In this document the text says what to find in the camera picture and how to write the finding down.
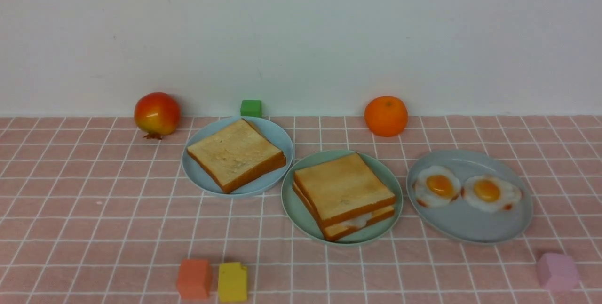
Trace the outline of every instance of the sandwich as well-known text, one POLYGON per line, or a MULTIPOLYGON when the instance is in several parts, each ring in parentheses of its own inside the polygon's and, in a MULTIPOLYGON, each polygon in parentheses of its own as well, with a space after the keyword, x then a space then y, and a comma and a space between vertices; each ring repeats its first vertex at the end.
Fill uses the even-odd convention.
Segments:
POLYGON ((339 240, 395 214, 396 195, 357 152, 296 170, 293 191, 328 241, 339 240))
POLYGON ((188 146, 186 152, 224 194, 286 166, 284 152, 244 118, 188 146))

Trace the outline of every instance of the gray plate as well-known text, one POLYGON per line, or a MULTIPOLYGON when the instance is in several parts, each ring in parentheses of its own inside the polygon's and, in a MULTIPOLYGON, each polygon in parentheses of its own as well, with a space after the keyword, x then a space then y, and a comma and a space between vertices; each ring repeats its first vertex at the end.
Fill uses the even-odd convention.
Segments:
POLYGON ((303 205, 301 199, 299 199, 297 194, 295 194, 293 191, 293 172, 297 169, 303 169, 320 163, 329 162, 340 157, 348 156, 352 153, 354 153, 354 151, 351 150, 327 150, 310 154, 293 165, 293 167, 291 167, 284 177, 281 194, 284 211, 299 230, 303 231, 303 233, 314 240, 318 240, 333 246, 358 246, 379 239, 382 237, 382 235, 387 233, 387 231, 391 230, 391 228, 399 219, 399 216, 402 212, 402 207, 404 206, 404 198, 402 197, 402 187, 397 181, 397 178, 395 178, 395 175, 393 175, 391 170, 385 167, 383 163, 375 160, 367 154, 358 152, 359 156, 361 156, 366 165, 370 167, 376 177, 378 177, 383 184, 385 184, 385 186, 391 190, 391 192, 397 195, 397 203, 394 205, 395 214, 392 218, 388 218, 374 225, 370 225, 364 229, 352 233, 349 236, 343 237, 336 242, 329 242, 328 240, 324 239, 318 224, 316 224, 316 221, 311 216, 305 205, 303 205))
POLYGON ((406 180, 410 201, 426 223, 447 237, 475 244, 498 244, 520 236, 531 224, 533 199, 523 181, 499 160, 481 152, 468 150, 441 150, 426 154, 414 163, 406 180), (431 165, 447 167, 461 184, 473 176, 490 174, 511 182, 523 193, 523 199, 510 211, 495 214, 482 212, 459 198, 442 208, 425 208, 416 202, 412 184, 418 173, 431 165))
POLYGON ((288 168, 292 165, 294 160, 295 149, 293 146, 293 141, 291 140, 288 133, 284 131, 283 128, 280 128, 276 123, 273 123, 269 120, 265 120, 263 118, 256 117, 230 117, 225 118, 223 120, 219 120, 217 122, 212 122, 211 124, 205 126, 200 129, 194 136, 190 137, 189 141, 186 144, 182 152, 182 167, 186 176, 200 189, 209 192, 213 195, 217 195, 218 197, 229 197, 229 198, 241 198, 241 197, 250 197, 252 195, 257 195, 263 193, 271 188, 273 188, 277 182, 279 182, 284 174, 288 170, 288 168), (266 173, 262 175, 258 179, 255 179, 253 182, 245 184, 240 188, 232 191, 230 194, 224 194, 222 189, 211 179, 211 177, 200 167, 200 165, 195 162, 186 152, 186 147, 189 145, 196 143, 202 140, 205 137, 209 137, 213 135, 215 132, 218 132, 222 128, 232 124, 233 122, 239 120, 240 118, 244 118, 245 120, 252 122, 256 125, 262 134, 269 140, 271 143, 282 152, 284 152, 284 156, 286 157, 286 166, 281 167, 275 171, 271 171, 270 173, 266 173))

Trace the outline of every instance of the fried egg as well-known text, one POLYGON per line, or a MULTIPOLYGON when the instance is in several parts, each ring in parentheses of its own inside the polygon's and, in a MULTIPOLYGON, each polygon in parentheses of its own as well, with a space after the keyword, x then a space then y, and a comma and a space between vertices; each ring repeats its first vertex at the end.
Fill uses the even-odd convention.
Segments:
POLYGON ((523 192, 519 188, 491 175, 467 179, 461 193, 469 205, 489 213, 510 210, 523 198, 523 192))
POLYGON ((438 208, 460 195, 460 180, 446 167, 433 165, 418 173, 413 189, 416 201, 426 208, 438 208))

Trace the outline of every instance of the toy block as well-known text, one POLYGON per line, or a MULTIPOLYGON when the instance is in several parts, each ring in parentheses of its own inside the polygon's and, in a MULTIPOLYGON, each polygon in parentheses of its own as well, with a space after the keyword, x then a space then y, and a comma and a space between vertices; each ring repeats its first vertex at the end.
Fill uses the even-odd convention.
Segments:
POLYGON ((561 253, 544 253, 537 261, 537 278, 552 292, 570 291, 581 281, 573 259, 561 253))
POLYGON ((261 118, 261 100, 243 100, 240 105, 240 115, 261 118))
POLYGON ((217 295, 220 302, 246 301, 247 267, 240 262, 220 264, 217 295))
POLYGON ((183 300, 204 300, 211 290, 211 265, 206 259, 183 259, 176 288, 183 300))

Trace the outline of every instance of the pink block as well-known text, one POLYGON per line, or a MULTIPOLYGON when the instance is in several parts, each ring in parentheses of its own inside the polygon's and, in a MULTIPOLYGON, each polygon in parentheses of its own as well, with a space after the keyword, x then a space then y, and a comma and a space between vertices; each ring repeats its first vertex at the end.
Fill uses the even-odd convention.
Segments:
POLYGON ((570 291, 581 281, 573 259, 561 253, 544 253, 537 261, 537 278, 542 288, 553 292, 570 291))

